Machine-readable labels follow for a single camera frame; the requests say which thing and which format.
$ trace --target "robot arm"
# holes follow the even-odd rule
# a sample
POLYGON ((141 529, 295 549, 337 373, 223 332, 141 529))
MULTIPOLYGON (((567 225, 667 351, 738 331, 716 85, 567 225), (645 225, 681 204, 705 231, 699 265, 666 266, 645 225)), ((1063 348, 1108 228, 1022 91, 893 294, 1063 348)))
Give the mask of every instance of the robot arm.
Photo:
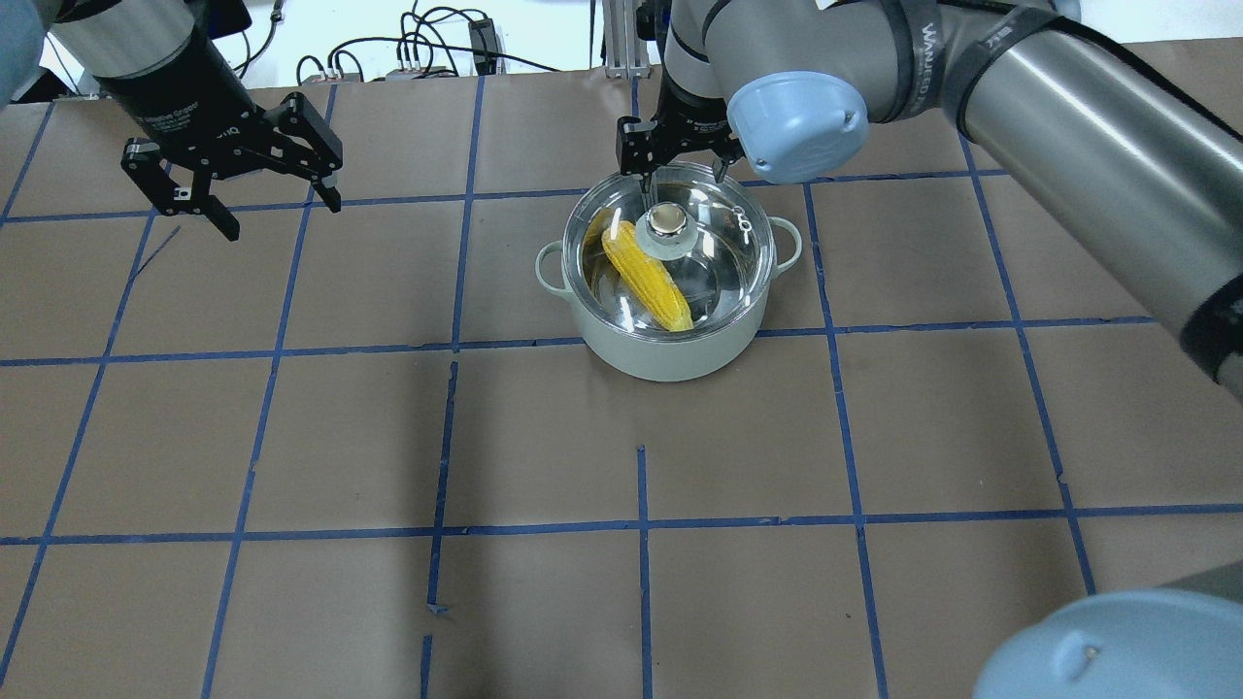
POLYGON ((34 32, 40 41, 50 25, 143 129, 147 138, 126 143, 121 167, 162 214, 204 215, 237 240, 237 219, 211 182, 261 169, 311 182, 329 210, 341 210, 341 139, 301 92, 272 109, 256 104, 185 2, 17 0, 14 7, 39 16, 26 22, 25 39, 34 32), (191 184, 174 182, 169 164, 189 169, 191 184))
POLYGON ((942 107, 1243 399, 1243 139, 1050 5, 672 0, 660 107, 619 121, 620 169, 710 148, 723 177, 737 143, 807 182, 869 122, 942 107))

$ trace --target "pot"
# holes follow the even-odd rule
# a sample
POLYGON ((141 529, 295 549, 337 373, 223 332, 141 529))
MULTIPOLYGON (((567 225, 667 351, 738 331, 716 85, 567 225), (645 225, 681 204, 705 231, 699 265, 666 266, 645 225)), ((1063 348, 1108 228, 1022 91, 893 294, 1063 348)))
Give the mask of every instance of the pot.
POLYGON ((569 303, 579 333, 602 359, 639 378, 686 381, 723 367, 751 343, 769 285, 802 252, 798 228, 764 214, 737 182, 717 183, 707 167, 672 163, 655 173, 649 194, 623 175, 584 194, 563 239, 536 256, 536 279, 569 303), (669 271, 690 308, 690 330, 661 327, 603 250, 602 238, 615 233, 619 220, 635 224, 639 248, 669 271), (794 254, 782 262, 773 226, 794 239, 794 254), (553 252, 562 254, 561 286, 539 269, 553 252))

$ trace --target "corn cob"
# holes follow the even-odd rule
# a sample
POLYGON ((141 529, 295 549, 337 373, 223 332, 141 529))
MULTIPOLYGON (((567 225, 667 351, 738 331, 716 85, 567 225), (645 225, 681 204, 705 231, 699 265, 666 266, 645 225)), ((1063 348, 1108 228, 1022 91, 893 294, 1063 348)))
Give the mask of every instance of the corn cob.
POLYGON ((639 248, 634 224, 618 220, 603 240, 604 254, 639 301, 665 330, 681 332, 694 326, 691 308, 665 265, 639 248))
POLYGON ((592 223, 587 224, 587 233, 583 234, 583 248, 592 248, 600 241, 600 233, 613 221, 614 210, 604 206, 592 216, 592 223))

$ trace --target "pot lid knob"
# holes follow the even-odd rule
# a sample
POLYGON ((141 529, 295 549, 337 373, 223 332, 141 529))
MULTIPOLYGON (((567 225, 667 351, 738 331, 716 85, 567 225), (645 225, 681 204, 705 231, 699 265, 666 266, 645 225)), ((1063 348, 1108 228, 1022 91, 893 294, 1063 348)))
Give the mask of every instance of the pot lid knob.
POLYGON ((699 241, 699 229, 689 224, 685 209, 672 201, 661 201, 639 218, 635 239, 648 255, 658 260, 676 260, 699 241))

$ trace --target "cable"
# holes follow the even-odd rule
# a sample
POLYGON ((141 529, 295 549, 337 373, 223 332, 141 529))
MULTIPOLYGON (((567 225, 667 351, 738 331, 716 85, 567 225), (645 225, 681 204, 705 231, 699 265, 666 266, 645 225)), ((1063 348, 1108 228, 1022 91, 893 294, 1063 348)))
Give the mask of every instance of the cable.
POLYGON ((70 70, 65 66, 65 58, 61 58, 61 51, 60 51, 60 49, 56 47, 56 42, 52 41, 51 37, 48 37, 47 39, 47 45, 52 47, 52 53, 56 53, 56 62, 60 63, 61 65, 61 70, 65 71, 65 77, 70 78, 70 85, 73 86, 73 95, 81 96, 82 95, 82 90, 78 88, 77 81, 73 80, 73 73, 71 73, 70 70))
MULTIPOLYGON (((424 12, 423 16, 419 17, 419 22, 415 25, 414 31, 415 31, 415 34, 419 34, 419 30, 421 30, 423 26, 426 25, 428 29, 430 29, 431 32, 436 35, 436 39, 439 39, 440 42, 444 44, 445 42, 445 37, 441 36, 440 32, 436 30, 436 27, 433 26, 433 25, 435 25, 438 22, 447 21, 449 19, 456 17, 456 16, 461 16, 464 20, 466 20, 466 26, 469 27, 467 31, 472 31, 472 32, 477 34, 479 37, 480 37, 480 44, 484 44, 484 34, 480 30, 474 29, 474 27, 470 26, 471 22, 474 21, 474 20, 470 19, 470 15, 467 15, 462 10, 456 10, 454 7, 447 7, 445 5, 436 5, 435 7, 428 10, 426 12, 424 12), (440 16, 440 17, 436 17, 434 20, 430 19, 431 14, 435 12, 435 11, 438 11, 438 10, 441 11, 441 12, 445 12, 445 15, 440 16)), ((445 50, 445 55, 449 56, 449 65, 452 66, 454 72, 457 73, 457 75, 461 75, 459 72, 459 70, 457 70, 457 62, 454 61, 454 55, 451 52, 449 52, 447 50, 445 50)))
POLYGON ((296 73, 298 85, 302 85, 302 65, 306 63, 307 61, 313 62, 316 67, 319 68, 319 75, 324 73, 323 63, 319 62, 319 58, 316 58, 314 56, 302 56, 301 58, 298 58, 298 70, 296 73))
POLYGON ((398 39, 398 37, 394 37, 394 36, 362 36, 362 37, 358 37, 358 39, 351 39, 349 41, 344 41, 344 42, 337 45, 337 47, 333 49, 332 51, 329 51, 328 55, 331 56, 331 55, 336 53, 337 51, 341 51, 342 49, 346 49, 347 46, 353 46, 354 44, 363 44, 365 41, 393 41, 393 42, 398 42, 398 44, 400 44, 401 41, 411 41, 411 42, 414 42, 416 45, 420 45, 420 46, 435 46, 435 47, 443 49, 445 51, 466 51, 466 52, 477 53, 477 55, 481 55, 481 56, 495 56, 497 58, 506 58, 506 60, 510 60, 510 61, 515 61, 515 62, 522 63, 525 66, 531 66, 532 68, 539 68, 542 71, 548 71, 548 72, 553 72, 553 73, 561 72, 559 68, 554 68, 552 66, 546 66, 543 63, 537 63, 534 61, 528 61, 526 58, 520 58, 520 57, 512 56, 510 53, 501 53, 500 51, 482 51, 482 50, 476 50, 474 47, 466 47, 466 46, 447 46, 447 45, 444 45, 444 44, 433 44, 433 42, 425 40, 425 39, 418 39, 418 37, 416 39, 398 39))
POLYGON ((245 32, 245 31, 244 31, 244 32, 241 32, 241 40, 246 42, 246 58, 245 58, 245 60, 242 60, 242 62, 241 62, 241 63, 239 63, 239 65, 234 66, 234 72, 237 72, 237 71, 241 71, 241 70, 245 70, 245 68, 246 68, 246 63, 249 63, 249 62, 250 62, 250 58, 251 58, 251 56, 250 56, 250 37, 249 37, 249 36, 246 36, 246 32, 245 32))
MULTIPOLYGON (((424 36, 423 36, 423 27, 426 26, 429 30, 431 30, 431 34, 436 35, 436 39, 440 41, 440 45, 444 46, 445 45, 445 37, 440 34, 440 30, 438 30, 435 26, 433 26, 435 22, 426 21, 426 15, 419 16, 419 15, 415 15, 414 12, 401 12, 401 39, 405 39, 406 36, 410 36, 410 35, 414 35, 418 39, 424 39, 424 36), (406 17, 410 17, 411 20, 415 21, 415 26, 414 26, 414 31, 413 32, 405 31, 405 19, 406 17)), ((401 50, 401 46, 403 45, 400 45, 400 44, 398 45, 398 51, 401 50)), ((425 65, 428 66, 426 70, 431 70, 431 65, 436 62, 436 50, 435 50, 435 47, 430 42, 426 46, 428 46, 428 62, 425 65)), ((454 55, 450 53, 446 50, 445 51, 445 56, 449 58, 449 66, 452 68, 454 73, 455 75, 461 75, 457 71, 457 61, 454 60, 454 55)), ((419 57, 418 56, 418 50, 415 50, 415 57, 416 58, 419 57)))
POLYGON ((276 25, 285 21, 285 14, 282 11, 283 7, 285 0, 276 0, 272 2, 272 14, 267 17, 267 37, 264 39, 264 44, 259 47, 259 51, 256 51, 254 56, 250 55, 250 40, 246 40, 246 62, 235 68, 241 71, 237 73, 239 78, 246 77, 246 71, 250 68, 250 65, 257 61, 259 57, 264 55, 264 51, 267 51, 267 47, 272 45, 272 39, 276 37, 276 25))
POLYGON ((337 72, 341 73, 342 77, 346 76, 346 71, 341 67, 342 55, 349 56, 349 60, 353 61, 355 66, 358 66, 358 82, 367 82, 367 80, 363 77, 363 62, 358 60, 358 56, 354 56, 349 51, 346 50, 337 51, 337 72))

